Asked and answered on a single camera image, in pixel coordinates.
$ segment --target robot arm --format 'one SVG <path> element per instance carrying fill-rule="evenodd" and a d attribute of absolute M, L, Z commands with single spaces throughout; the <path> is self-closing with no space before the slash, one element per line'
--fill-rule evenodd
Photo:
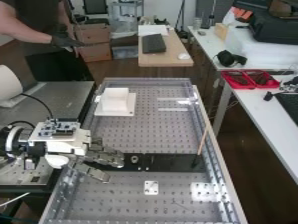
<path fill-rule="evenodd" d="M 116 168 L 124 167 L 124 154 L 103 146 L 103 139 L 91 138 L 91 131 L 80 128 L 73 119 L 49 119 L 35 130 L 8 126 L 0 131 L 0 144 L 11 158 L 24 156 L 24 169 L 35 169 L 40 157 L 45 157 L 55 169 L 68 165 L 72 169 L 109 182 L 109 175 L 84 162 L 96 162 Z"/>

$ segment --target black equipment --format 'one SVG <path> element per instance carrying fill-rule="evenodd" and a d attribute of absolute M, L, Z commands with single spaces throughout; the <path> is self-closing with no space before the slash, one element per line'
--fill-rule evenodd
<path fill-rule="evenodd" d="M 237 63 L 241 65 L 246 64 L 248 58 L 232 54 L 229 51 L 221 51 L 217 55 L 218 61 L 225 67 L 233 67 Z"/>
<path fill-rule="evenodd" d="M 260 42 L 298 44 L 298 19 L 284 19 L 266 11 L 256 12 L 250 19 L 250 30 Z"/>
<path fill-rule="evenodd" d="M 108 14 L 107 0 L 84 0 L 87 14 Z"/>
<path fill-rule="evenodd" d="M 293 121 L 298 125 L 298 94 L 297 93 L 278 93 L 276 97 L 290 115 Z"/>
<path fill-rule="evenodd" d="M 298 44 L 298 1 L 282 0 L 288 13 L 272 9 L 273 0 L 236 0 L 233 6 L 254 12 L 249 28 L 260 42 Z"/>
<path fill-rule="evenodd" d="M 161 34 L 143 37 L 143 53 L 163 53 L 167 51 L 165 41 Z"/>

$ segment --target cardboard box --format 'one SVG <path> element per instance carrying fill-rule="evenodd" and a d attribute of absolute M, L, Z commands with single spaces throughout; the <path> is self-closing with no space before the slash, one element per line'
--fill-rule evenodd
<path fill-rule="evenodd" d="M 91 47 L 81 47 L 80 53 L 85 62 L 112 60 L 111 53 L 111 29 L 105 24 L 87 24 L 75 28 L 77 39 L 95 44 Z"/>
<path fill-rule="evenodd" d="M 229 27 L 222 23 L 216 23 L 214 33 L 225 41 Z"/>
<path fill-rule="evenodd" d="M 75 32 L 77 39 L 87 44 L 107 43 L 111 41 L 111 29 L 105 24 L 77 25 Z"/>
<path fill-rule="evenodd" d="M 97 44 L 92 47 L 81 47 L 79 51 L 85 62 L 112 60 L 109 43 Z"/>

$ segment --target metal table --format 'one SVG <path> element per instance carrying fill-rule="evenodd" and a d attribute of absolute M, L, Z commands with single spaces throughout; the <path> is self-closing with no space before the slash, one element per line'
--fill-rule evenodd
<path fill-rule="evenodd" d="M 77 118 L 83 121 L 91 98 L 95 94 L 93 82 L 49 82 L 32 96 L 44 101 L 57 118 Z M 0 108 L 0 125 L 16 120 L 33 124 L 48 117 L 44 106 L 32 99 L 25 99 L 14 108 Z M 41 158 L 36 170 L 24 170 L 23 161 L 0 164 L 0 192 L 52 191 L 60 171 L 53 171 Z"/>
<path fill-rule="evenodd" d="M 95 117 L 95 103 L 83 126 L 93 137 L 101 136 L 104 145 L 123 150 L 125 157 L 155 153 L 156 158 L 176 154 L 194 158 L 209 127 L 200 160 L 204 169 L 173 172 L 169 165 L 169 171 L 157 172 L 153 159 L 133 172 L 107 171 L 112 181 L 103 184 L 65 168 L 40 224 L 248 223 L 189 79 L 105 79 L 99 94 L 107 87 L 129 87 L 137 93 L 136 113 L 135 117 Z M 159 195 L 145 195 L 148 180 L 159 182 Z"/>

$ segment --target white cable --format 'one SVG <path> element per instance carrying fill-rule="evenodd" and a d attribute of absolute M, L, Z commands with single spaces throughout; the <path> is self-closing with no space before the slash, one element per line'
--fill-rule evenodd
<path fill-rule="evenodd" d="M 290 71 L 294 71 L 294 74 L 297 75 L 297 73 L 298 73 L 298 65 L 297 64 L 292 64 L 289 69 L 285 70 L 281 75 L 284 75 L 286 72 L 290 72 Z"/>
<path fill-rule="evenodd" d="M 14 199 L 10 200 L 8 202 L 3 203 L 3 204 L 0 205 L 0 207 L 3 207 L 3 206 L 6 206 L 6 205 L 11 204 L 14 201 L 16 201 L 16 200 L 19 200 L 20 198 L 25 197 L 28 194 L 29 194 L 29 192 L 25 193 L 25 194 L 23 194 L 23 195 L 20 195 L 20 196 L 16 197 L 16 198 L 14 198 Z"/>

